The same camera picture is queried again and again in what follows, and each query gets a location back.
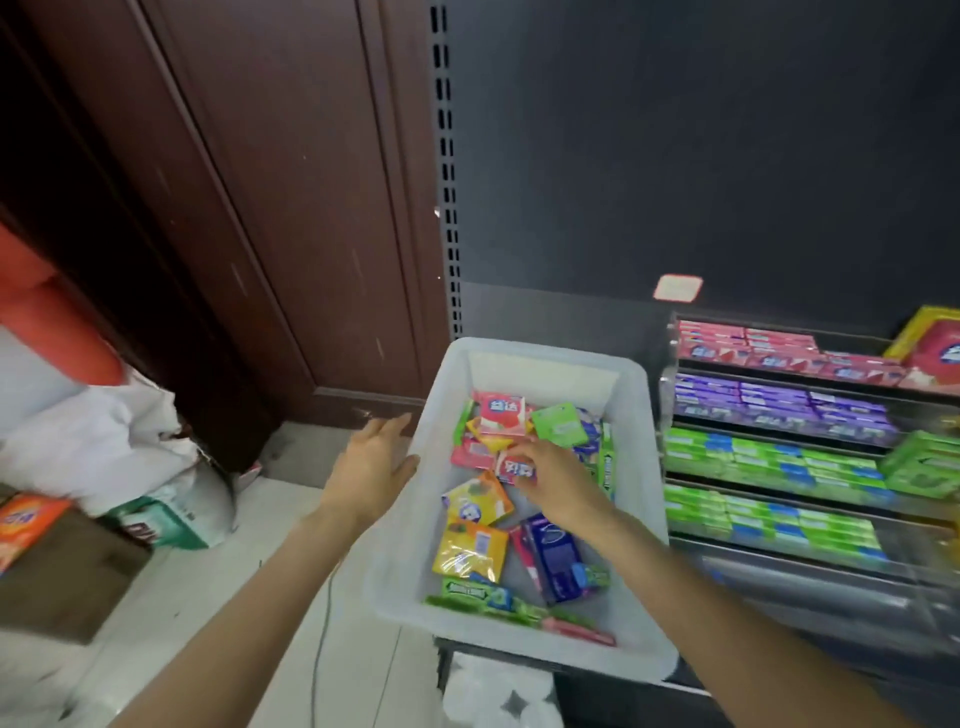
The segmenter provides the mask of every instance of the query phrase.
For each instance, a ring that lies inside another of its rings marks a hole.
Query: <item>dark blue package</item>
[[[540,583],[545,587],[543,598],[547,604],[558,604],[590,594],[589,589],[582,589],[577,584],[573,565],[582,561],[570,534],[543,513],[523,522],[523,529],[535,551]]]

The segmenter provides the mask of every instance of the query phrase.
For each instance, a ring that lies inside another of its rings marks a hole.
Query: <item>tiled floor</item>
[[[268,472],[320,487],[349,433],[285,425],[280,435],[285,439],[277,457],[268,460]],[[107,725],[273,553],[320,494],[258,479],[241,495],[239,528],[225,543],[210,551],[159,551],[89,647],[0,634],[0,728]],[[353,547],[332,582],[317,725],[442,726],[431,636],[377,618],[363,597],[375,541],[374,528]],[[310,725],[313,664],[328,589],[330,582],[303,620],[253,726]],[[64,712],[69,715],[60,720]]]

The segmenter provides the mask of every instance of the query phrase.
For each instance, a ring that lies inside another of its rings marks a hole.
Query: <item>person's left hand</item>
[[[333,473],[324,486],[321,507],[343,509],[369,528],[390,506],[407,481],[417,472],[420,458],[408,455],[395,469],[394,450],[402,429],[410,422],[410,413],[392,420],[370,420],[350,437],[347,449],[333,465]]]

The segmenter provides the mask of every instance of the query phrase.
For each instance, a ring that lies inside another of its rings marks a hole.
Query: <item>barcode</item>
[[[490,534],[478,533],[474,549],[480,556],[486,556],[490,550]]]

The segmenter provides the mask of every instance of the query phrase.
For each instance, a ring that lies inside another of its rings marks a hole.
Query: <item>orange label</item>
[[[20,494],[0,508],[0,573],[72,505],[62,498]]]

